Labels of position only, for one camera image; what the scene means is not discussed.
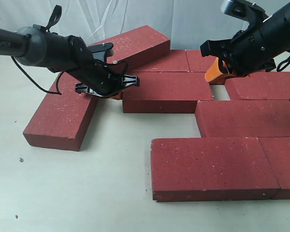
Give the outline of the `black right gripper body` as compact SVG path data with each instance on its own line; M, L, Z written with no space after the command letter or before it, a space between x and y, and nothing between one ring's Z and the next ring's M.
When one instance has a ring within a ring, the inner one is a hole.
M277 46L273 39L276 32L275 23L261 23L238 31L231 39L205 41L200 46L201 55L225 61L229 70L226 79L269 72L276 68Z

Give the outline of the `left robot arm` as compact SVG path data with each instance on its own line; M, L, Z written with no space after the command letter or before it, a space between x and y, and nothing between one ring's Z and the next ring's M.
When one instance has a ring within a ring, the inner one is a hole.
M45 27L33 25L17 32L0 29L0 55L10 56L16 64L43 67L53 73L69 74L79 82L75 92L99 98L118 99L123 90L139 86L140 79L126 75L128 63L121 72L111 69L107 58L113 55L113 43L87 46L81 37L63 37L48 32Z

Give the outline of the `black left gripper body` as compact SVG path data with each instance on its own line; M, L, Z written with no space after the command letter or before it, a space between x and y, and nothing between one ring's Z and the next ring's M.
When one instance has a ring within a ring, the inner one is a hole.
M107 63L94 59L90 68L82 68L74 77L80 82L74 91L99 98L116 98L123 90L140 86L140 79L136 75L127 75L128 63L125 60Z

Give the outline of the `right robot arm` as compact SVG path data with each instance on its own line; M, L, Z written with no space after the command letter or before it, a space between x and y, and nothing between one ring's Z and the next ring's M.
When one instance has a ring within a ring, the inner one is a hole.
M218 84L256 72L284 70L282 64L275 64L274 58L284 52L290 53L290 2L271 16L247 0L225 0L221 11L248 22L248 27L230 39L207 40L200 46L203 57L216 58L205 73L206 82ZM290 56L284 63L290 64Z

